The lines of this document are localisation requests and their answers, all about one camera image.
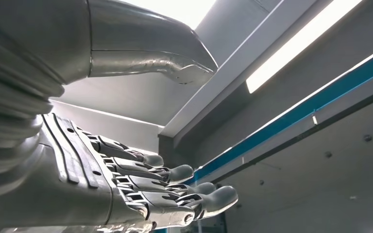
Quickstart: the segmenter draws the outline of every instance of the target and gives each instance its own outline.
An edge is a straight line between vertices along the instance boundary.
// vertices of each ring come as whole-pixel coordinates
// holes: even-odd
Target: gray wall
[[[230,233],[373,233],[373,176],[260,218],[236,210],[228,215],[227,224]]]
[[[373,104],[222,181],[242,206],[226,212],[228,232],[373,233],[368,134]]]
[[[373,0],[325,34],[263,87],[194,154],[203,165],[364,58],[373,54]]]

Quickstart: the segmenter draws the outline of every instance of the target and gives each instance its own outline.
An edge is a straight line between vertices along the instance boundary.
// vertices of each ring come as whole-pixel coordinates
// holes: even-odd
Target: metal surface
[[[34,60],[40,63],[37,69],[61,83],[86,77],[91,55],[89,17],[85,0],[0,0],[0,39],[12,42],[1,48],[14,53],[7,54],[11,59],[0,60],[0,65],[18,74],[30,73],[32,67],[14,62],[14,56],[20,56],[18,62]]]
[[[165,51],[92,51],[90,77],[162,73],[179,84],[204,85],[216,72]]]
[[[89,0],[89,7],[92,50],[165,52],[212,73],[218,68],[195,32],[177,20],[116,0]]]

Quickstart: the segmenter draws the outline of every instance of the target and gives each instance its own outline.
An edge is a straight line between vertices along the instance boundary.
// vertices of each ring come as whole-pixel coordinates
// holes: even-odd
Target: fluorescent light
[[[196,29],[215,0],[121,0],[183,22]]]
[[[333,0],[247,79],[249,92],[257,90],[361,1]]]

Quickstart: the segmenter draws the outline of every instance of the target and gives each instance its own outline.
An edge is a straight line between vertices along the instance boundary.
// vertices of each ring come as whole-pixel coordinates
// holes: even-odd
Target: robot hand
[[[194,220],[215,216],[238,200],[230,186],[216,190],[212,183],[196,187],[181,184],[193,177],[194,171],[188,165],[170,169],[163,166],[159,155],[143,154],[107,137],[77,129],[102,157],[126,204],[144,213],[153,229],[186,226]]]

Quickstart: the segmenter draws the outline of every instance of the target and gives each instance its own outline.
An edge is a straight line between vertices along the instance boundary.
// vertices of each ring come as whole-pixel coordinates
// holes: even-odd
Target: screw
[[[364,141],[371,142],[372,140],[373,140],[373,137],[371,135],[367,134],[364,136]]]
[[[187,215],[187,216],[185,216],[185,218],[184,218],[184,222],[186,223],[186,222],[189,222],[189,221],[191,221],[192,220],[192,215]]]
[[[331,153],[330,151],[327,151],[327,152],[325,153],[325,156],[326,156],[327,159],[329,159],[329,158],[332,157],[332,153]]]

